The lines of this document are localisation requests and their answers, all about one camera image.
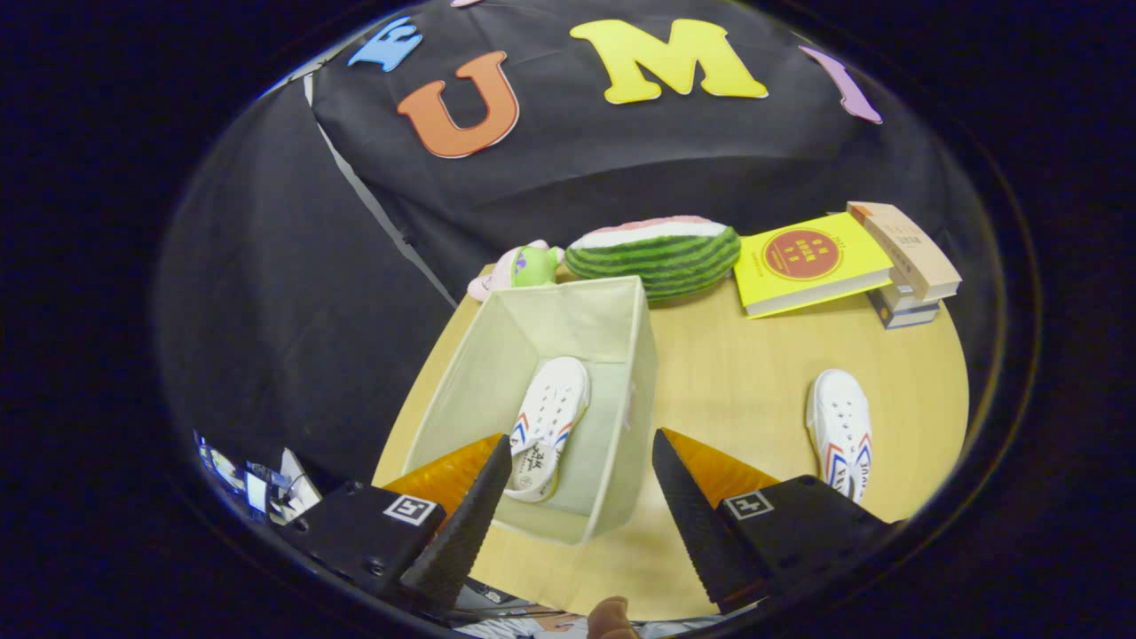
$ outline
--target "purple letter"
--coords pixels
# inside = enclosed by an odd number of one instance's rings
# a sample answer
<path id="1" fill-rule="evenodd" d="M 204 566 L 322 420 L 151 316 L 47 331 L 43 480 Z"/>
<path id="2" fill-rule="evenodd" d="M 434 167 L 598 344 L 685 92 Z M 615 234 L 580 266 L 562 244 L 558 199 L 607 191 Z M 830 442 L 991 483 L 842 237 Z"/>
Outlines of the purple letter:
<path id="1" fill-rule="evenodd" d="M 844 65 L 808 47 L 801 47 L 801 50 L 820 63 L 820 66 L 828 73 L 828 77 L 832 77 L 833 82 L 836 83 L 836 88 L 841 90 L 841 106 L 844 107 L 844 110 L 874 124 L 884 122 L 883 116 L 868 103 L 868 98 L 863 97 L 863 92 L 852 81 L 849 72 L 844 69 Z"/>

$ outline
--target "yellow letter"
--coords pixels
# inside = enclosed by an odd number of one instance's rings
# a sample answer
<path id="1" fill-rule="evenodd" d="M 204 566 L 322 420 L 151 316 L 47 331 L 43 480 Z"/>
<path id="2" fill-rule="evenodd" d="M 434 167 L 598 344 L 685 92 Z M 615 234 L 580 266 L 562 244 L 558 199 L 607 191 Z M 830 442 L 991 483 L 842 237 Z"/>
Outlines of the yellow letter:
<path id="1" fill-rule="evenodd" d="M 670 25 L 670 42 L 624 20 L 596 20 L 573 28 L 569 34 L 587 40 L 611 76 L 603 97 L 615 105 L 653 100 L 662 94 L 648 82 L 637 65 L 659 76 L 686 96 L 694 88 L 694 64 L 702 65 L 702 89 L 711 96 L 765 98 L 766 90 L 726 42 L 726 30 L 702 20 L 678 19 Z"/>

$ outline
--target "round wooden table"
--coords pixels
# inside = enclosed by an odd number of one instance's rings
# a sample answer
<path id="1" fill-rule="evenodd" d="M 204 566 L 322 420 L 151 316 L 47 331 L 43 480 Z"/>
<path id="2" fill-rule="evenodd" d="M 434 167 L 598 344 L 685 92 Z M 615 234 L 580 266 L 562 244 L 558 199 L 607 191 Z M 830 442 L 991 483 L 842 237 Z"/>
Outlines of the round wooden table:
<path id="1" fill-rule="evenodd" d="M 561 267 L 559 281 L 574 279 Z M 402 474 L 426 406 L 478 307 L 467 296 L 438 338 L 383 449 L 375 486 Z M 843 368 L 860 381 L 871 412 L 864 508 L 885 522 L 910 517 L 958 459 L 967 429 L 967 368 L 945 308 L 929 324 L 891 331 L 863 294 L 746 320 L 736 284 L 726 280 L 696 299 L 652 308 L 651 325 L 659 357 L 654 428 L 678 431 L 778 479 L 817 474 L 804 428 L 808 388 L 821 371 Z M 645 473 L 626 526 L 579 547 L 491 526 L 470 576 L 582 614 L 613 595 L 630 600 L 628 614 L 636 620 L 717 614 L 650 464 Z"/>

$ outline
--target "pink plush toy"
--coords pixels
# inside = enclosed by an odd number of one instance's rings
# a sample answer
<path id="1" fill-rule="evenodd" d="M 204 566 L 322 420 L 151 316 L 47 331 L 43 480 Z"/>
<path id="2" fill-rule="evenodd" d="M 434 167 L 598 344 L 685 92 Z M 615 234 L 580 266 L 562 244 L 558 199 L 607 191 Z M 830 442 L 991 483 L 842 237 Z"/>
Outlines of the pink plush toy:
<path id="1" fill-rule="evenodd" d="M 506 252 L 492 273 L 477 277 L 466 290 L 469 297 L 485 301 L 491 292 L 500 289 L 556 284 L 557 266 L 563 259 L 563 249 L 549 248 L 544 240 L 536 240 Z"/>

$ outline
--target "foam letter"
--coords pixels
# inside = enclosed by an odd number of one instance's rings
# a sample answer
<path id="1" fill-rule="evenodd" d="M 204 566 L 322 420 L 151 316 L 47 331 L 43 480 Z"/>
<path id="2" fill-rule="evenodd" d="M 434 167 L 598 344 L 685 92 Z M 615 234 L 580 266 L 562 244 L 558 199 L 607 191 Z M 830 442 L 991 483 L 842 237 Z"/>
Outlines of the foam letter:
<path id="1" fill-rule="evenodd" d="M 585 23 L 569 34 L 595 47 L 611 76 L 611 88 L 603 97 L 615 105 L 653 100 L 662 94 L 658 84 L 643 77 L 638 65 L 684 96 L 694 88 L 695 63 L 705 72 L 702 89 L 711 96 L 769 96 L 726 41 L 726 30 L 716 24 L 677 19 L 670 26 L 669 42 L 624 20 Z"/>
<path id="2" fill-rule="evenodd" d="M 520 105 L 509 85 L 501 63 L 504 51 L 493 51 L 458 67 L 458 77 L 468 77 L 485 100 L 485 119 L 469 128 L 458 128 L 442 101 L 445 82 L 421 86 L 399 103 L 399 113 L 410 118 L 426 150 L 441 158 L 463 158 L 500 142 L 517 125 Z"/>
<path id="3" fill-rule="evenodd" d="M 376 33 L 374 38 L 356 51 L 354 56 L 351 56 L 351 59 L 348 60 L 348 66 L 362 60 L 365 63 L 378 63 L 385 72 L 394 70 L 394 67 L 399 66 L 399 63 L 409 56 L 418 47 L 418 43 L 423 41 L 420 34 L 415 34 L 417 27 L 412 24 L 407 24 L 408 20 L 410 20 L 409 17 L 399 18 L 383 27 L 382 31 Z"/>
<path id="4" fill-rule="evenodd" d="M 828 77 L 833 78 L 833 82 L 836 83 L 836 88 L 841 90 L 841 106 L 844 107 L 844 110 L 874 124 L 882 124 L 884 122 L 884 117 L 876 109 L 871 108 L 871 105 L 868 103 L 868 98 L 864 98 L 863 92 L 857 86 L 852 76 L 849 75 L 847 69 L 844 68 L 844 65 L 815 49 L 801 47 L 801 50 L 813 60 L 820 63 Z"/>

